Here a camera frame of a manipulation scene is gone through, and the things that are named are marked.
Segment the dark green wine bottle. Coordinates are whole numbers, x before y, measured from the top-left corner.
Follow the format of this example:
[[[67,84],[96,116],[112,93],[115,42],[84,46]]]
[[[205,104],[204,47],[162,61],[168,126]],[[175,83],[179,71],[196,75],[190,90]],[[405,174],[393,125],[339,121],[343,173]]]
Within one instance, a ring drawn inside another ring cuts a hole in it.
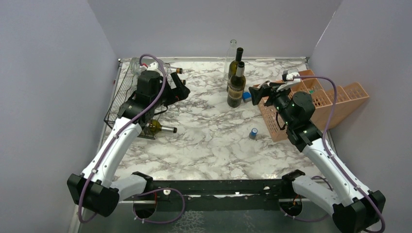
[[[241,61],[243,55],[243,48],[239,47],[236,50],[235,60],[233,60],[229,65],[228,75],[227,75],[227,85],[226,90],[229,89],[230,78],[236,74],[238,63]]]

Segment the wine bottle silver foil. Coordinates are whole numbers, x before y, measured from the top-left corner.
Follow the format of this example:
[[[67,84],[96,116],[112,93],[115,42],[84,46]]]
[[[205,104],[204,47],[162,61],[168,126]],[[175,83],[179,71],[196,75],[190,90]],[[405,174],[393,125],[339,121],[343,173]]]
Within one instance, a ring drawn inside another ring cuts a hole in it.
[[[244,66],[244,62],[240,61],[238,63],[235,74],[231,76],[229,81],[227,91],[227,104],[232,108],[236,108],[241,104],[241,99],[246,84]]]
[[[143,132],[145,136],[155,136],[156,134],[161,133],[161,132],[177,133],[177,128],[161,125],[159,121],[152,119],[146,124]]]

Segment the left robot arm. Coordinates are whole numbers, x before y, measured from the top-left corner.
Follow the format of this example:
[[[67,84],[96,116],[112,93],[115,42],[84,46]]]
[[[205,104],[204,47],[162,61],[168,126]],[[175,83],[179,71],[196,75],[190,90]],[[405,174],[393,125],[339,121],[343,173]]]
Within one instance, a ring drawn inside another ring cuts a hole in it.
[[[152,185],[138,172],[117,182],[113,178],[132,142],[149,126],[155,109],[189,96],[190,90],[177,72],[171,73],[171,78],[174,88],[160,71],[147,70],[138,76],[135,91],[119,107],[112,131],[95,158],[81,174],[71,174],[67,180],[71,197],[80,208],[107,217],[121,200],[134,194],[143,200],[152,195]]]

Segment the clear glass bottle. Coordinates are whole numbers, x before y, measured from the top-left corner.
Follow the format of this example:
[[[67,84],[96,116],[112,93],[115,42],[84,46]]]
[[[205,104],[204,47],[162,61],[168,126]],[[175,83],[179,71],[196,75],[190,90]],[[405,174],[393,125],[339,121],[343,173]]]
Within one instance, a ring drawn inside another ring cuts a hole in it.
[[[227,80],[227,78],[228,78],[230,63],[236,57],[236,50],[237,50],[237,40],[232,39],[232,40],[230,40],[229,49],[227,50],[226,56],[225,56],[225,59],[224,59],[223,78],[225,80]]]

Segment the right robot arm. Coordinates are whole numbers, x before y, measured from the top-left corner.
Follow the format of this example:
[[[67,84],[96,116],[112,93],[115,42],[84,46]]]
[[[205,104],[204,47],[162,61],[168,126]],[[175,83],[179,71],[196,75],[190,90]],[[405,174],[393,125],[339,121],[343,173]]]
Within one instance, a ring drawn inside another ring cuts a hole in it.
[[[378,222],[381,223],[379,232],[383,232],[385,196],[360,182],[326,142],[311,121],[315,111],[312,96],[306,92],[290,96],[290,90],[280,83],[250,87],[249,92],[253,105],[266,97],[265,106],[274,107],[282,118],[289,141],[317,166],[332,186],[329,190],[301,174],[283,181],[281,193],[288,198],[298,194],[309,199],[332,217],[342,233],[369,232],[369,227]]]

